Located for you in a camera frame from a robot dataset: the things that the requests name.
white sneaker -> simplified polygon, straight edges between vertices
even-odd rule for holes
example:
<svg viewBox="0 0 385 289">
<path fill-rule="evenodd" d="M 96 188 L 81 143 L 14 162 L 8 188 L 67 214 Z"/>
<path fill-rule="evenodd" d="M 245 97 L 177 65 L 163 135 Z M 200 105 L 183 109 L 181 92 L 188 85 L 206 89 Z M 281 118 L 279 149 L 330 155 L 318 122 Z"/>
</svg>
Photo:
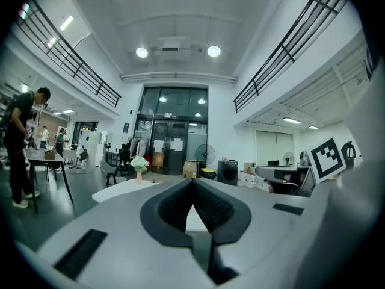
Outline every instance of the white sneaker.
<svg viewBox="0 0 385 289">
<path fill-rule="evenodd" d="M 40 192 L 38 190 L 35 191 L 35 197 L 39 197 L 40 196 Z M 25 197 L 27 197 L 28 199 L 32 199 L 34 196 L 31 194 L 28 194 L 28 195 L 25 195 Z"/>
<path fill-rule="evenodd" d="M 21 203 L 16 203 L 15 201 L 12 201 L 12 205 L 17 208 L 25 209 L 28 208 L 28 201 L 27 200 L 22 200 Z"/>
</svg>

vase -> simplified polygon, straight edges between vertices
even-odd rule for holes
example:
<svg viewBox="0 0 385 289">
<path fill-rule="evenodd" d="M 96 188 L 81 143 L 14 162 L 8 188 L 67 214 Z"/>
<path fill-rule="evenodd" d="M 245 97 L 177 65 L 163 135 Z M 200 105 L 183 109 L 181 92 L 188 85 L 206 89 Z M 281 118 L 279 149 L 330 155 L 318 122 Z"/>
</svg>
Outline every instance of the vase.
<svg viewBox="0 0 385 289">
<path fill-rule="evenodd" d="M 137 172 L 137 184 L 142 184 L 142 173 Z"/>
</svg>

black t-shirt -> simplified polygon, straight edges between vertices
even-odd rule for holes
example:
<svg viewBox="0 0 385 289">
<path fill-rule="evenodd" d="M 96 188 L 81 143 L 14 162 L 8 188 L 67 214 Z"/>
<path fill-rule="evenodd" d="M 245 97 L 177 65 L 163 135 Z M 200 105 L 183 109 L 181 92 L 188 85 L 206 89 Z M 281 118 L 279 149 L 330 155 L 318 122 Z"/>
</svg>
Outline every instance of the black t-shirt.
<svg viewBox="0 0 385 289">
<path fill-rule="evenodd" d="M 34 103 L 33 101 L 33 92 L 26 92 L 21 94 L 12 104 L 10 104 L 10 114 L 12 115 L 13 110 L 15 108 L 20 109 L 22 114 L 20 115 L 20 121 L 22 122 L 23 126 L 26 128 L 26 122 L 29 119 L 29 112 L 32 109 L 32 105 Z M 17 128 L 17 126 L 13 123 L 13 121 L 10 121 L 8 123 L 8 130 L 7 130 L 7 137 L 22 137 L 24 138 L 24 135 L 20 132 L 20 130 Z"/>
</svg>

flower bouquet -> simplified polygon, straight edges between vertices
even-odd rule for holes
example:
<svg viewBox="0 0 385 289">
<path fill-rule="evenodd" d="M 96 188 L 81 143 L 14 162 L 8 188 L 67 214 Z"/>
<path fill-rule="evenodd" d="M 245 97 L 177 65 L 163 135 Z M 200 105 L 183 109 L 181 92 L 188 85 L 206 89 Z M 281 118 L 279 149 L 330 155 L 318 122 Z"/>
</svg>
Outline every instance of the flower bouquet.
<svg viewBox="0 0 385 289">
<path fill-rule="evenodd" d="M 137 183 L 142 184 L 142 172 L 147 170 L 149 162 L 144 159 L 144 157 L 139 157 L 138 155 L 134 157 L 131 161 L 131 166 L 137 172 Z"/>
</svg>

balcony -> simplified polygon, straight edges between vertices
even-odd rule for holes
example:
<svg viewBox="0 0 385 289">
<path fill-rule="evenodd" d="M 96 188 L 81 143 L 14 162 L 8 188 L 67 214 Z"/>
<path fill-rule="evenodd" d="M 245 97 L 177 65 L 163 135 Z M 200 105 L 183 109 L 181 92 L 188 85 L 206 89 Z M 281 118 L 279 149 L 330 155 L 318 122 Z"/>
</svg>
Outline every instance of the balcony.
<svg viewBox="0 0 385 289">
<path fill-rule="evenodd" d="M 233 100 L 236 113 L 244 109 L 282 75 L 325 31 L 347 0 L 309 0 L 267 61 Z"/>
<path fill-rule="evenodd" d="M 108 105 L 116 108 L 121 96 L 76 53 L 36 0 L 23 4 L 16 25 L 62 70 Z"/>
</svg>

